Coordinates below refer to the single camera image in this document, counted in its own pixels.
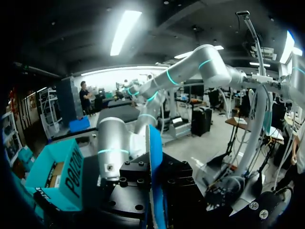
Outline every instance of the ceiling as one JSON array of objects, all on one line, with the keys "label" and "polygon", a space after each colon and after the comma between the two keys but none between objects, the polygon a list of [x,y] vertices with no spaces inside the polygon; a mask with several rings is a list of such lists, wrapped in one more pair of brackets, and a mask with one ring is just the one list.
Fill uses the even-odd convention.
[{"label": "ceiling", "polygon": [[[155,64],[191,51],[200,44],[222,45],[226,64],[250,67],[253,39],[235,12],[250,11],[262,37],[261,45],[274,49],[277,71],[287,28],[259,0],[50,0],[31,1],[28,18],[19,21],[25,36],[14,61],[67,76],[71,73],[129,64]],[[122,13],[141,11],[119,56],[110,56]]]}]

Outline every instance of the black shirt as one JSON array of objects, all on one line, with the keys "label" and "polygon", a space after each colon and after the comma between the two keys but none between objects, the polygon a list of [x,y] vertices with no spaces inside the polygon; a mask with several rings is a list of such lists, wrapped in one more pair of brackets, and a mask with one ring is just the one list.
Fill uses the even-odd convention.
[{"label": "black shirt", "polygon": [[81,99],[81,106],[83,109],[87,108],[90,106],[90,100],[89,99],[85,99],[84,95],[89,94],[88,90],[81,90],[80,91],[80,99]]}]

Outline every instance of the metal rack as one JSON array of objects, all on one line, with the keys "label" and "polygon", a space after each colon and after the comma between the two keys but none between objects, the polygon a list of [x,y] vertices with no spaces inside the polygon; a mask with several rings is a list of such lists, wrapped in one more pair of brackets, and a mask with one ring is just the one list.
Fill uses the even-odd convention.
[{"label": "metal rack", "polygon": [[8,135],[6,135],[4,129],[2,129],[2,142],[3,142],[3,145],[7,146],[8,142],[13,138],[14,135],[16,136],[17,145],[18,145],[18,149],[15,149],[15,154],[13,155],[12,158],[9,157],[8,152],[7,152],[7,148],[4,147],[5,155],[6,155],[8,161],[10,163],[10,166],[12,167],[14,162],[16,161],[16,159],[18,157],[19,151],[22,148],[22,144],[21,144],[21,141],[19,139],[19,135],[18,135],[18,131],[17,131],[17,128],[16,128],[16,123],[15,123],[13,112],[10,111],[10,112],[5,113],[1,117],[1,121],[4,123],[4,120],[7,119],[7,118],[9,119],[9,124],[12,127],[12,130],[11,130],[11,132]]},{"label": "metal rack", "polygon": [[51,139],[59,132],[59,122],[62,118],[57,118],[55,104],[57,103],[56,90],[45,89],[39,93],[39,102],[41,108],[41,122],[48,139]]}]

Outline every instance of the fluorescent light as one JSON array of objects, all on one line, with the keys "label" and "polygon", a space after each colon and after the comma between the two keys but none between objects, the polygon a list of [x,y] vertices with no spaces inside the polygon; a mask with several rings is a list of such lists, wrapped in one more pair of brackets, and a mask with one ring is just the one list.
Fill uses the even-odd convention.
[{"label": "fluorescent light", "polygon": [[280,59],[280,63],[283,63],[283,64],[287,63],[287,60],[292,52],[292,49],[294,48],[294,45],[295,45],[295,41],[294,41],[292,35],[290,34],[290,32],[287,31],[286,43],[285,43],[282,57]]},{"label": "fluorescent light", "polygon": [[[41,88],[40,90],[37,91],[37,93],[43,91],[44,89],[47,89],[47,87]],[[36,93],[36,92],[33,92],[32,94],[28,95],[28,96],[27,96],[26,98],[24,98],[24,99],[27,99],[27,98],[31,97],[31,96],[34,95],[35,93]]]},{"label": "fluorescent light", "polygon": [[[217,49],[217,50],[222,50],[222,49],[224,49],[223,46],[221,46],[221,45],[216,45],[216,46],[214,46],[214,48]],[[184,58],[184,57],[188,57],[188,56],[191,55],[192,53],[193,53],[193,51],[186,52],[186,53],[180,54],[180,55],[178,55],[178,56],[175,56],[174,58],[175,58],[175,59],[182,59],[182,58]]]},{"label": "fluorescent light", "polygon": [[224,49],[223,46],[221,46],[221,45],[216,45],[216,46],[214,46],[214,48],[217,49],[217,50],[222,50],[222,49]]},{"label": "fluorescent light", "polygon": [[132,10],[126,10],[124,12],[112,42],[110,56],[119,55],[128,34],[141,14],[142,12]]},{"label": "fluorescent light", "polygon": [[28,95],[26,98],[24,98],[24,100],[26,100],[27,98],[31,97],[32,95],[34,95],[36,92],[33,92],[32,94]]},{"label": "fluorescent light", "polygon": [[174,58],[175,58],[175,59],[182,59],[182,58],[184,58],[184,57],[187,57],[187,56],[191,55],[192,53],[193,53],[193,51],[186,52],[186,53],[180,54],[180,55],[178,55],[178,56],[175,56]]},{"label": "fluorescent light", "polygon": [[[259,66],[259,63],[250,62],[249,64],[250,64],[250,65]],[[264,66],[265,66],[265,67],[270,67],[270,64],[264,63]]]},{"label": "fluorescent light", "polygon": [[299,55],[299,56],[303,55],[303,51],[296,48],[296,47],[293,48],[293,52],[294,52],[295,55]]},{"label": "fluorescent light", "polygon": [[41,92],[41,91],[43,91],[44,89],[47,89],[47,87],[41,88],[41,89],[38,90],[37,92]]},{"label": "fluorescent light", "polygon": [[133,66],[133,67],[121,67],[121,68],[109,68],[109,69],[101,69],[101,70],[97,70],[97,71],[93,71],[93,72],[89,72],[89,73],[83,73],[83,74],[81,74],[81,76],[92,75],[92,74],[96,74],[96,73],[116,71],[116,70],[137,70],[137,69],[161,69],[161,70],[165,70],[167,68],[168,67],[164,67],[164,66]]}]

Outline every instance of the cardboard box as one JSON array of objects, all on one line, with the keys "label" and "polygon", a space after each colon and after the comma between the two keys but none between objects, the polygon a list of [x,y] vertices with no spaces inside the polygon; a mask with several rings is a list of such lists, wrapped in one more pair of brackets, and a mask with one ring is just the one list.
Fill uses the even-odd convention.
[{"label": "cardboard box", "polygon": [[23,163],[26,172],[30,172],[34,162],[35,157],[33,152],[28,148],[28,146],[23,147],[18,153],[19,160]]},{"label": "cardboard box", "polygon": [[40,192],[60,210],[80,211],[83,160],[75,139],[47,145],[33,164],[25,187],[32,195]]}]

